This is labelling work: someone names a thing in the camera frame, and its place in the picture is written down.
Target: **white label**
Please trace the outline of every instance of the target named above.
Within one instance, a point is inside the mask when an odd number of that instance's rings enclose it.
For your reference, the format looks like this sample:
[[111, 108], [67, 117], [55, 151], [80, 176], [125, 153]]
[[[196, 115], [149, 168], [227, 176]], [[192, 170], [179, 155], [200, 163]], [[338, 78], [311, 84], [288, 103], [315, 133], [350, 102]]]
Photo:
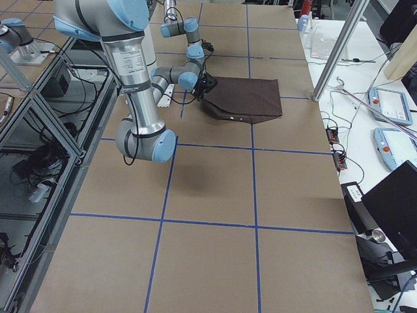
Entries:
[[119, 72], [121, 76], [133, 75], [136, 72], [146, 70], [142, 50], [113, 52], [113, 58], [115, 60], [117, 72]]
[[362, 201], [362, 194], [360, 193], [358, 187], [356, 185], [348, 186], [347, 191], [351, 194], [353, 201], [361, 202]]

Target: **metal pole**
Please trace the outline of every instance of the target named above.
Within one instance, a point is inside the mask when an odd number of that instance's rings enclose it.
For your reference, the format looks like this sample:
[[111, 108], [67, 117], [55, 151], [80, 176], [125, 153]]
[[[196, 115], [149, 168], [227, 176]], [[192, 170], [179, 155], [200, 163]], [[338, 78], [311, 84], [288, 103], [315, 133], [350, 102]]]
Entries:
[[356, 0], [353, 4], [351, 11], [346, 19], [345, 25], [343, 26], [336, 43], [334, 44], [334, 48], [332, 53], [330, 54], [326, 65], [324, 66], [323, 73], [321, 74], [319, 81], [314, 89], [313, 93], [313, 101], [319, 101], [321, 95], [324, 93], [324, 89], [326, 88], [330, 77], [332, 77], [336, 66], [341, 57], [341, 53], [343, 49], [346, 47], [349, 39], [351, 38], [356, 25], [362, 14], [364, 13], [369, 0]]
[[25, 89], [27, 92], [31, 90], [31, 84], [27, 81], [26, 77], [22, 74], [20, 69], [14, 64], [12, 59], [7, 53], [0, 48], [0, 65], [2, 65], [6, 72], [12, 76], [13, 80], [18, 84], [19, 87]]

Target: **white table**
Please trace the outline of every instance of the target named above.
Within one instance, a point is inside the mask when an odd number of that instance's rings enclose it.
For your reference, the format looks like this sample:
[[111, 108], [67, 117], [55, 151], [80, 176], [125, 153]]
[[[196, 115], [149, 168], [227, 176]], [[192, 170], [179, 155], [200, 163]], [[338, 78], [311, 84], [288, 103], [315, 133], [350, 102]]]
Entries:
[[[316, 31], [314, 36], [337, 38], [341, 28], [343, 27], [344, 21], [315, 20], [314, 23], [316, 23]], [[309, 48], [309, 44], [307, 43], [307, 40], [305, 40], [305, 35], [301, 35], [301, 37], [304, 44], [306, 59], [309, 62], [310, 75], [313, 80], [313, 84], [315, 85], [321, 75], [321, 72], [323, 71], [324, 63], [326, 63], [326, 61], [312, 58], [311, 48]], [[360, 22], [350, 42], [347, 45], [347, 58], [372, 60], [382, 55], [383, 53], [384, 52], [382, 48], [379, 46], [367, 23]], [[350, 91], [351, 93], [365, 93], [371, 85], [371, 82], [377, 76], [377, 73], [385, 60], [385, 55], [382, 55], [376, 58], [375, 63], [364, 63], [362, 65], [353, 65], [355, 63], [339, 63], [339, 66], [337, 66], [332, 78], [330, 79], [329, 86], [338, 85], [339, 83], [337, 82], [336, 78], [339, 77], [345, 82], [346, 90]], [[390, 82], [390, 80], [386, 79], [382, 70], [378, 75], [374, 86], [388, 82]], [[410, 109], [415, 110], [417, 108], [401, 81], [389, 83], [388, 85], [384, 85], [383, 88], [405, 92]], [[339, 130], [339, 140], [344, 147], [347, 147], [347, 156], [359, 163], [361, 167], [363, 167], [365, 177], [360, 184], [360, 187], [363, 192], [366, 193], [390, 173], [388, 168], [384, 165], [376, 149], [373, 140], [373, 130], [377, 127], [392, 127], [388, 123], [376, 121], [373, 114], [367, 108], [365, 108], [363, 105], [358, 107], [359, 103], [355, 99], [346, 95], [341, 95], [339, 93], [332, 93], [332, 96], [334, 99], [334, 113], [336, 115], [351, 121], [357, 112], [349, 135], [349, 145], [347, 145], [347, 129], [342, 128]], [[365, 95], [359, 94], [358, 97], [364, 98]], [[334, 119], [338, 123], [339, 127], [349, 126], [347, 122], [332, 114], [330, 89], [325, 91], [319, 101], [319, 105], [321, 111], [326, 112], [322, 113], [324, 118], [328, 117], [328, 113], [330, 118]], [[416, 130], [417, 114], [412, 113], [412, 117], [414, 118], [414, 125], [412, 125], [410, 128]], [[340, 183], [348, 183], [351, 181], [359, 182], [362, 178], [362, 171], [360, 168], [350, 160], [347, 160], [347, 167], [347, 170], [341, 171], [340, 173]], [[370, 288], [370, 292], [374, 308], [386, 309], [389, 305], [389, 302], [376, 302], [376, 299], [379, 298], [378, 295], [375, 293], [373, 288]], [[417, 291], [406, 292], [401, 300], [401, 305], [417, 307]]]

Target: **sticker on robot arm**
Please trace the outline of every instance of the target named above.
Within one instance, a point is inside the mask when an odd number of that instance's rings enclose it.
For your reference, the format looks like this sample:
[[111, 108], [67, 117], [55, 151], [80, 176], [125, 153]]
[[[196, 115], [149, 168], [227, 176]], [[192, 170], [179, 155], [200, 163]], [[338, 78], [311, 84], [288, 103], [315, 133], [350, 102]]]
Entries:
[[146, 70], [142, 50], [113, 52], [113, 58], [121, 76], [133, 75]]

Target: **cardboard table surface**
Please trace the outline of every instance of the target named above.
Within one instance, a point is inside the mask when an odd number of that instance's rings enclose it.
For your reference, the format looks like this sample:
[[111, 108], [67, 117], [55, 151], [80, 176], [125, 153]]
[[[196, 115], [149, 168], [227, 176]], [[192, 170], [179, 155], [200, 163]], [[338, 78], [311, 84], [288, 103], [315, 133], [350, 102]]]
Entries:
[[[178, 9], [214, 45], [210, 74], [278, 79], [283, 117], [218, 121], [173, 102], [158, 109], [173, 158], [128, 167], [119, 98], [31, 312], [373, 312], [292, 9]], [[163, 17], [158, 5], [158, 65], [181, 65], [186, 39], [162, 38]]]

